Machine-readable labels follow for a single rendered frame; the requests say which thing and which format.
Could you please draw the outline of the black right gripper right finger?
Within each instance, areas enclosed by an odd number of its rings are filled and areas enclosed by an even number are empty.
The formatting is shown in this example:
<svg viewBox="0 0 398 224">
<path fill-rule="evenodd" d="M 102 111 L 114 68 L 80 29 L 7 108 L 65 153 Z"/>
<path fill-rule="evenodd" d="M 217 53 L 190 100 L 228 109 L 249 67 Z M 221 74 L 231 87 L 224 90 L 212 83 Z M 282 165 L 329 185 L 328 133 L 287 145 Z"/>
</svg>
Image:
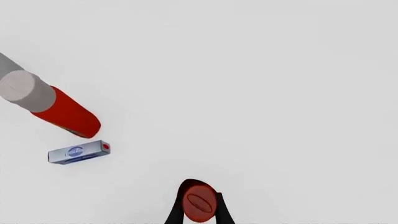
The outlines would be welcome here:
<svg viewBox="0 0 398 224">
<path fill-rule="evenodd" d="M 216 224 L 235 224 L 228 208 L 225 204 L 223 195 L 221 192 L 216 193 L 217 209 L 215 212 Z"/>
</svg>

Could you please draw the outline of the red bottle with grey cap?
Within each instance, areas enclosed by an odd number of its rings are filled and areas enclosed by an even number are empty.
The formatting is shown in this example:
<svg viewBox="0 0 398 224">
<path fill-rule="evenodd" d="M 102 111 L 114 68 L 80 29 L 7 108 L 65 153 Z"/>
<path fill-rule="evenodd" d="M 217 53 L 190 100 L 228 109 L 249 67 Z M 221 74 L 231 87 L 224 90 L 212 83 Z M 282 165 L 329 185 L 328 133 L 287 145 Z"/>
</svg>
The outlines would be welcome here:
<svg viewBox="0 0 398 224">
<path fill-rule="evenodd" d="M 2 53 L 0 97 L 81 138 L 93 138 L 101 128 L 93 113 Z"/>
</svg>

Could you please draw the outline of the silver box with blue print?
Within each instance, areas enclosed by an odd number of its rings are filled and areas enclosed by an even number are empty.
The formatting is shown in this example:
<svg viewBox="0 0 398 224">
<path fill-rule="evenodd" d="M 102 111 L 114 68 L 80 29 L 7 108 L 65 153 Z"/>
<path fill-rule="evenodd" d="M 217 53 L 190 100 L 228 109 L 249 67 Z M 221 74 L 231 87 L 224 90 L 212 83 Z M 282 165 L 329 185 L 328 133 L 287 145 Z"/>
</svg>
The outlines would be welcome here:
<svg viewBox="0 0 398 224">
<path fill-rule="evenodd" d="M 111 145 L 105 141 L 92 141 L 80 145 L 65 147 L 47 153 L 51 164 L 67 165 L 111 153 Z"/>
</svg>

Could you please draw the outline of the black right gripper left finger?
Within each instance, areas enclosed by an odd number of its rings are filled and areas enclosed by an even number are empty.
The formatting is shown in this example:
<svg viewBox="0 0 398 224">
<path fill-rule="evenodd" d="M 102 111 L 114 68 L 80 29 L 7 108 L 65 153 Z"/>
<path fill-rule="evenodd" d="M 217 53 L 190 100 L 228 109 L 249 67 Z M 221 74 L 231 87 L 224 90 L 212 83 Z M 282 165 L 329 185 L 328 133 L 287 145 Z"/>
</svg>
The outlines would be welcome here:
<svg viewBox="0 0 398 224">
<path fill-rule="evenodd" d="M 182 200 L 184 189 L 179 188 L 173 207 L 164 224 L 183 224 L 184 212 L 182 208 Z"/>
</svg>

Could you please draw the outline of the dark red sauce bottle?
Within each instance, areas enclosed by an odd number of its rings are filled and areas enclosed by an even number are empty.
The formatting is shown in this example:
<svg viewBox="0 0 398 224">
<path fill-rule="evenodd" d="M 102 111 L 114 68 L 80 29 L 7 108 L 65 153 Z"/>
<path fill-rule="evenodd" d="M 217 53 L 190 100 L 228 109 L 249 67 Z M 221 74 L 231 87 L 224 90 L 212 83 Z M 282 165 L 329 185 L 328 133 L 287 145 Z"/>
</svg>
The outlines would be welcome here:
<svg viewBox="0 0 398 224">
<path fill-rule="evenodd" d="M 196 179 L 184 180 L 178 190 L 182 210 L 189 220 L 204 223 L 214 217 L 217 209 L 216 191 Z"/>
</svg>

